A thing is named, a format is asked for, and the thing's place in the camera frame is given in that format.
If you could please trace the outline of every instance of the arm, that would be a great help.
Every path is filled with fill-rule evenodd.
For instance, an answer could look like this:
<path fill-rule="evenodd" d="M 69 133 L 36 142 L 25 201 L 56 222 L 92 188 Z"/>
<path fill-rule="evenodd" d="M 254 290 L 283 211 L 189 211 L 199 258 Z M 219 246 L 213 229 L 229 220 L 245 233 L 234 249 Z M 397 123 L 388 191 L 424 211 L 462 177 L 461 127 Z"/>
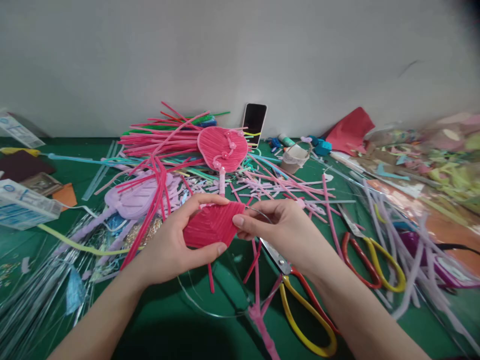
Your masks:
<path fill-rule="evenodd" d="M 197 250 L 185 245 L 183 229 L 200 204 L 226 205 L 219 195 L 192 196 L 168 217 L 155 238 L 111 282 L 86 316 L 49 356 L 49 360 L 106 360 L 112 357 L 143 291 L 213 262 L 227 246 L 216 242 Z"/>
<path fill-rule="evenodd" d="M 402 330 L 373 293 L 342 262 L 303 210 L 292 200 L 253 205 L 233 217 L 238 236 L 258 236 L 275 247 L 315 285 L 331 318 L 357 360 L 427 360 L 425 352 Z"/>

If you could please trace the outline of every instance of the red felt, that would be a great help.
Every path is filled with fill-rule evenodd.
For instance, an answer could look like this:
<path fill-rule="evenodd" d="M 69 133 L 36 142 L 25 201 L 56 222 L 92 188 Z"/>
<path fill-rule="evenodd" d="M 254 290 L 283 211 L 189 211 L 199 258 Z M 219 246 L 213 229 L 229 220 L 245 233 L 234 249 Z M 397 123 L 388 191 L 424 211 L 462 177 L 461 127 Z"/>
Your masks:
<path fill-rule="evenodd" d="M 227 205 L 205 206 L 183 229 L 185 244 L 192 248 L 203 248 L 219 242 L 230 246 L 237 232 L 232 218 L 244 210 L 245 204 L 235 201 Z"/>
<path fill-rule="evenodd" d="M 365 135 L 375 127 L 370 116 L 362 107 L 357 107 L 330 130 L 326 141 L 332 150 L 357 156 L 352 150 L 357 150 L 364 143 Z"/>
<path fill-rule="evenodd" d="M 230 140 L 235 143 L 236 148 L 227 159 L 220 157 L 218 161 L 227 173 L 232 173 L 239 168 L 249 151 L 247 139 L 243 135 L 238 135 L 231 129 L 211 126 L 200 132 L 197 144 L 208 167 L 218 171 L 219 169 L 213 166 L 214 158 L 217 155 L 222 155 L 223 152 L 229 154 L 231 150 L 229 140 L 225 135 L 227 132 L 230 132 Z"/>

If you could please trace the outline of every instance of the hand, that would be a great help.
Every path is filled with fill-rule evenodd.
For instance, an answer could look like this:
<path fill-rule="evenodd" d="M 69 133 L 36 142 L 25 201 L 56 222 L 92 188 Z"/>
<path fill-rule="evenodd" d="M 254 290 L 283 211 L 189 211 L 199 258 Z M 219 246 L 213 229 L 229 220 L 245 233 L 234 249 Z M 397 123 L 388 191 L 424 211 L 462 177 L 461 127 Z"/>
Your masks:
<path fill-rule="evenodd" d="M 161 225 L 155 237 L 125 270 L 139 274 L 145 286 L 164 283 L 187 270 L 209 264 L 226 249 L 223 242 L 215 242 L 191 250 L 185 245 L 183 230 L 201 204 L 226 205 L 229 200 L 215 194 L 195 194 L 173 212 Z"/>
<path fill-rule="evenodd" d="M 273 224 L 252 208 L 264 213 Z M 295 201 L 259 201 L 252 208 L 232 219 L 239 229 L 238 237 L 245 240 L 254 237 L 266 240 L 301 273 L 308 273 L 315 267 L 319 254 L 330 255 L 333 250 Z"/>

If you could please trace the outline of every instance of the pink pipe cleaner heart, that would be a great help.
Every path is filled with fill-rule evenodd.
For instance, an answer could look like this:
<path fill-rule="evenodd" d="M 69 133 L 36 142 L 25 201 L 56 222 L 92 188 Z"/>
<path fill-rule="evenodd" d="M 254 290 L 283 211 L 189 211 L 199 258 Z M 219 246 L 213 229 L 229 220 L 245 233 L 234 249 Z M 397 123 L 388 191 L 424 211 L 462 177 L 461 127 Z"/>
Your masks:
<path fill-rule="evenodd" d="M 203 129 L 197 144 L 208 167 L 216 171 L 223 167 L 227 173 L 237 170 L 249 151 L 243 131 L 217 126 Z"/>
<path fill-rule="evenodd" d="M 192 248 L 219 242 L 230 246 L 237 232 L 232 218 L 243 213 L 244 209 L 245 204 L 235 201 L 230 201 L 227 205 L 205 206 L 183 229 L 185 244 Z"/>

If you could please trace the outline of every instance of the smartphone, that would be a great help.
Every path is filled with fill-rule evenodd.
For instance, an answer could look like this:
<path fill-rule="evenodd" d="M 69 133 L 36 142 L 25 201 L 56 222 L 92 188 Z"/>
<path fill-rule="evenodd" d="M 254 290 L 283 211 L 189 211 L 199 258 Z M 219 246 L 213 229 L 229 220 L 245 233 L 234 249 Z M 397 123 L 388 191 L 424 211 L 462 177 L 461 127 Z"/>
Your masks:
<path fill-rule="evenodd" d="M 267 114 L 267 105 L 248 103 L 245 106 L 243 114 L 242 127 L 247 127 L 243 131 L 250 134 L 259 134 L 262 132 Z M 253 138 L 247 139 L 249 143 L 258 145 L 260 142 L 260 134 Z"/>

